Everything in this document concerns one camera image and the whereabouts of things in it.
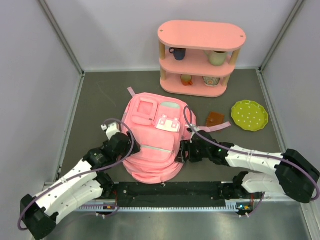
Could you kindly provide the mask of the pink student backpack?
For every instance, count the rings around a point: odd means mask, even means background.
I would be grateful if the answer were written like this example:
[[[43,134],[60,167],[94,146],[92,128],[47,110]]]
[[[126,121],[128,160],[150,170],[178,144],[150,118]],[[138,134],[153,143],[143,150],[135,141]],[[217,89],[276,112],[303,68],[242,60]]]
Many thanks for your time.
[[[182,141],[189,142],[197,118],[192,111],[183,112],[187,103],[177,98],[153,93],[136,94],[128,88],[132,99],[122,121],[130,128],[140,145],[140,152],[123,162],[126,170],[138,182],[160,184],[173,179],[183,164],[176,161]]]

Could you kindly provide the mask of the brown leather wallet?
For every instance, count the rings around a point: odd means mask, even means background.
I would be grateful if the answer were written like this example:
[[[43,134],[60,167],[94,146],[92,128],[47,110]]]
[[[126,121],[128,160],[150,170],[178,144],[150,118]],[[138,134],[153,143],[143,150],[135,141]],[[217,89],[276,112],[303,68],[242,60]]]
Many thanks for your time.
[[[205,126],[211,130],[216,130],[216,126],[224,123],[225,115],[211,111],[205,121]]]

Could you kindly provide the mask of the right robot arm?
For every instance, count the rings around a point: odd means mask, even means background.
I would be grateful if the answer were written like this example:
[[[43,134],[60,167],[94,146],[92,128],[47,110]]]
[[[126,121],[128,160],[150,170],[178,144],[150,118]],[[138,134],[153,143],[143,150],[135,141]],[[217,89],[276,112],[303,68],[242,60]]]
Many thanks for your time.
[[[278,193],[307,204],[320,196],[320,172],[294,149],[266,153],[194,135],[181,141],[179,158],[192,163],[209,159],[219,166],[243,168],[233,179],[233,192],[239,198],[257,192]]]

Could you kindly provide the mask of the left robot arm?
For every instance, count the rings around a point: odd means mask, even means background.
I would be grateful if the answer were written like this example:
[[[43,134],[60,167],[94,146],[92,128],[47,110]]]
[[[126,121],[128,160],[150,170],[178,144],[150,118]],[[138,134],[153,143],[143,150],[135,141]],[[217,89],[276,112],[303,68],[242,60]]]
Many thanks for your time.
[[[53,232],[58,223],[77,208],[97,198],[109,198],[114,182],[107,170],[140,151],[131,130],[117,132],[101,147],[93,148],[65,176],[46,190],[20,200],[18,229],[29,231],[34,239],[42,240]]]

